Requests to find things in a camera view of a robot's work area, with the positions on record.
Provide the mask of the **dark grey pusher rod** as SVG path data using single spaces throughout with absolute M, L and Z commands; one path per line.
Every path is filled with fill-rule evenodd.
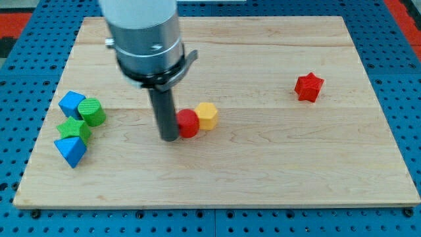
M 179 136 L 179 128 L 172 90 L 161 92 L 159 90 L 149 89 L 149 97 L 161 139 L 166 142 L 176 140 Z

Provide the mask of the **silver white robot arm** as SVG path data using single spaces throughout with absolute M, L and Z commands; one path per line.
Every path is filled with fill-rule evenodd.
M 105 44 L 116 53 L 126 79 L 145 88 L 161 139 L 179 136 L 172 87 L 187 74 L 198 52 L 185 52 L 176 0 L 99 0 L 111 37 Z

